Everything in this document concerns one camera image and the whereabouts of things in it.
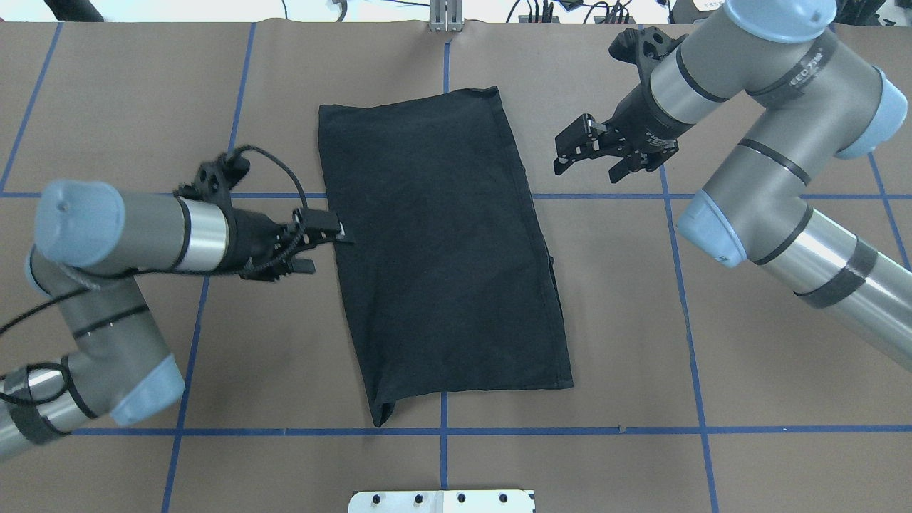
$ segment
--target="dark cloth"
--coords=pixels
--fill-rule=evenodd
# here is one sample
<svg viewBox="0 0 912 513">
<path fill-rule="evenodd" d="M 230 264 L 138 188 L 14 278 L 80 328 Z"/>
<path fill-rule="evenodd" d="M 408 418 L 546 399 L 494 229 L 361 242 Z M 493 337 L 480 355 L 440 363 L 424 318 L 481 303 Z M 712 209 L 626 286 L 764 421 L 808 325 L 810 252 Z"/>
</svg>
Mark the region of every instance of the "dark cloth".
<svg viewBox="0 0 912 513">
<path fill-rule="evenodd" d="M 551 260 L 497 88 L 323 105 L 339 284 L 374 425 L 398 399 L 573 386 Z"/>
</svg>

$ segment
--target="folded fabric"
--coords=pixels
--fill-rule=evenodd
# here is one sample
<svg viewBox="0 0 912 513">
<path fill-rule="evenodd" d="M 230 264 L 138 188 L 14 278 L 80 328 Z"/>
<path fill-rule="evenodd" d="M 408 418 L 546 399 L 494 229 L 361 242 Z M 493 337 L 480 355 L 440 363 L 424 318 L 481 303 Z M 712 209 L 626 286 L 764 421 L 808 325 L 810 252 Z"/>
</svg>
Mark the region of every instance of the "folded fabric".
<svg viewBox="0 0 912 513">
<path fill-rule="evenodd" d="M 573 386 L 551 259 L 497 88 L 320 107 L 339 285 L 374 425 L 433 392 Z"/>
</svg>

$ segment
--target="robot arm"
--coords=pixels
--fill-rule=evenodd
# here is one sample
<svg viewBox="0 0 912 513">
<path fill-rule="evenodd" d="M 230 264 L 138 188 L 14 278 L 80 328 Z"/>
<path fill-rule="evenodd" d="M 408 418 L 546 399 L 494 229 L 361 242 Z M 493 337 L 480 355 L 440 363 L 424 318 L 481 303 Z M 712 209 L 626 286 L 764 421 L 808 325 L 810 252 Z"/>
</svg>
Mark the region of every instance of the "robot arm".
<svg viewBox="0 0 912 513">
<path fill-rule="evenodd" d="M 836 156 L 871 152 L 907 101 L 827 26 L 832 0 L 729 0 L 686 38 L 628 29 L 611 55 L 641 83 L 605 123 L 584 114 L 555 139 L 554 170 L 601 155 L 615 183 L 657 169 L 677 137 L 742 90 L 766 107 L 697 192 L 678 230 L 726 267 L 761 266 L 912 372 L 912 274 L 800 197 Z"/>
<path fill-rule="evenodd" d="M 58 305 L 78 351 L 0 377 L 0 461 L 90 419 L 134 424 L 181 398 L 183 378 L 137 269 L 276 281 L 315 272 L 298 252 L 345 240 L 336 215 L 308 209 L 300 188 L 302 207 L 287 225 L 234 209 L 229 192 L 249 170 L 240 156 L 247 149 L 204 162 L 174 196 L 72 181 L 45 189 L 26 276 L 45 295 L 66 298 Z"/>
</svg>

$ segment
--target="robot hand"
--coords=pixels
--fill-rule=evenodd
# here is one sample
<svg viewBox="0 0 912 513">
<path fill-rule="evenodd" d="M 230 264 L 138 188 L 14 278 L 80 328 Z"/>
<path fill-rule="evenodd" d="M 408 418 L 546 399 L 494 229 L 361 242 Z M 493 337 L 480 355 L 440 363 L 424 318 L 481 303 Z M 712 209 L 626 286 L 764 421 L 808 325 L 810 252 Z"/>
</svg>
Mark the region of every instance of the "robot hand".
<svg viewBox="0 0 912 513">
<path fill-rule="evenodd" d="M 230 191 L 250 169 L 241 156 L 248 150 L 279 164 L 295 182 L 302 206 L 291 223 L 233 208 Z M 53 298 L 46 305 L 59 305 L 78 351 L 0 376 L 0 461 L 101 415 L 134 424 L 181 398 L 184 380 L 133 276 L 276 281 L 315 272 L 312 261 L 295 255 L 336 241 L 346 241 L 336 215 L 307 208 L 294 174 L 253 146 L 204 162 L 193 183 L 173 196 L 106 183 L 51 183 L 38 204 L 26 276 Z"/>
<path fill-rule="evenodd" d="M 612 183 L 653 171 L 680 134 L 746 90 L 767 110 L 679 232 L 726 267 L 750 259 L 912 372 L 912 273 L 801 198 L 831 158 L 870 153 L 907 112 L 886 74 L 827 30 L 835 14 L 834 0 L 728 0 L 686 39 L 628 29 L 610 52 L 637 63 L 640 84 L 610 120 L 584 114 L 555 138 L 554 171 L 602 155 L 623 159 Z"/>
</svg>

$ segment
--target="gray robotic arm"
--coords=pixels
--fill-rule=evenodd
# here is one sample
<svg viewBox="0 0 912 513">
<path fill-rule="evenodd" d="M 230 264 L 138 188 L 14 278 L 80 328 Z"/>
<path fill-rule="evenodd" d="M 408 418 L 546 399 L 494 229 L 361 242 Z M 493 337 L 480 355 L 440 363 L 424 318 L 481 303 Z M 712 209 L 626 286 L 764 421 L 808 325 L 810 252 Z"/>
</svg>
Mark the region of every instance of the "gray robotic arm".
<svg viewBox="0 0 912 513">
<path fill-rule="evenodd" d="M 249 170 L 244 146 L 204 162 L 173 196 L 57 181 L 42 193 L 26 276 L 60 307 L 78 350 L 0 377 L 0 461 L 110 414 L 137 423 L 177 401 L 184 381 L 133 278 L 146 272 L 276 281 L 313 273 L 295 255 L 343 241 L 336 215 L 302 206 L 293 222 L 232 206 Z"/>
<path fill-rule="evenodd" d="M 833 0 L 729 0 L 678 40 L 629 29 L 610 51 L 637 64 L 641 83 L 610 120 L 584 114 L 561 132 L 554 170 L 614 155 L 612 183 L 653 171 L 680 134 L 746 90 L 767 110 L 678 230 L 726 267 L 761 266 L 912 372 L 912 274 L 800 197 L 830 158 L 871 152 L 907 112 L 883 71 L 826 29 L 835 13 Z"/>
</svg>

